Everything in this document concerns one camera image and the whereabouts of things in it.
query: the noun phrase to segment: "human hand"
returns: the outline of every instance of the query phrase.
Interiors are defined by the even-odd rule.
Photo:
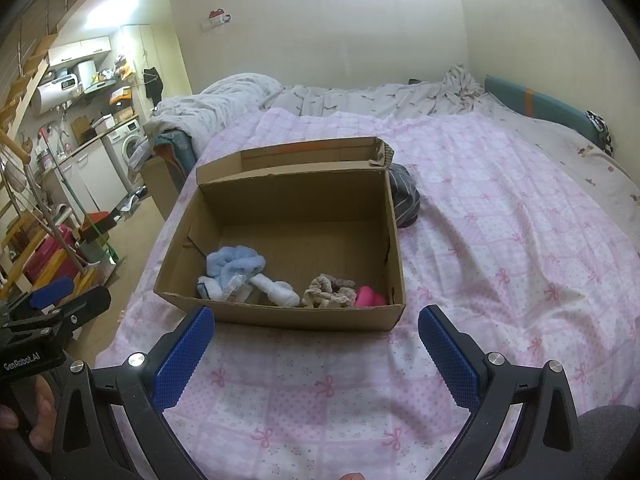
[[[53,392],[49,383],[43,376],[37,376],[36,405],[38,407],[38,420],[29,434],[29,441],[35,449],[47,453],[51,452],[53,430],[56,427],[56,410],[53,404]],[[17,428],[17,415],[7,406],[0,405],[0,429],[16,430]]]

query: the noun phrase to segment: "metal screw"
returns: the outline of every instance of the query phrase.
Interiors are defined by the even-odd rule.
[[[143,362],[145,362],[145,355],[137,352],[135,354],[131,354],[127,361],[131,366],[140,366]]]
[[[551,361],[549,361],[549,368],[551,368],[557,374],[559,374],[562,371],[562,365],[555,359],[551,359]]]
[[[71,363],[71,368],[69,369],[71,370],[71,373],[79,374],[83,368],[84,368],[84,363],[82,361],[73,361]]]
[[[504,364],[504,355],[499,354],[498,352],[491,352],[487,358],[492,365],[500,366]]]

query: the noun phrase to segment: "tile floor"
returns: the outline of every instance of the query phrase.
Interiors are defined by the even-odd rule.
[[[111,306],[82,327],[78,340],[72,341],[66,349],[72,357],[94,366],[95,357],[110,345],[120,325],[120,314],[138,285],[163,225],[164,219],[149,196],[130,218],[121,219],[109,231],[109,243],[120,257],[118,267],[106,283],[111,293]]]

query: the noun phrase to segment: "blue fluffy cloth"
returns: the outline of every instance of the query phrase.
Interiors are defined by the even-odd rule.
[[[207,256],[207,276],[215,279],[224,290],[229,280],[236,274],[255,276],[264,269],[265,261],[252,248],[222,247]]]

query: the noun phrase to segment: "open cardboard box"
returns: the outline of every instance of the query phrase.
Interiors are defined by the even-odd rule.
[[[404,285],[389,177],[392,150],[380,139],[317,140],[244,150],[197,169],[155,292],[183,310],[207,305],[217,321],[298,330],[391,330]],[[206,254],[245,245],[263,273],[302,298],[321,272],[369,285],[386,298],[371,308],[283,308],[202,300]]]

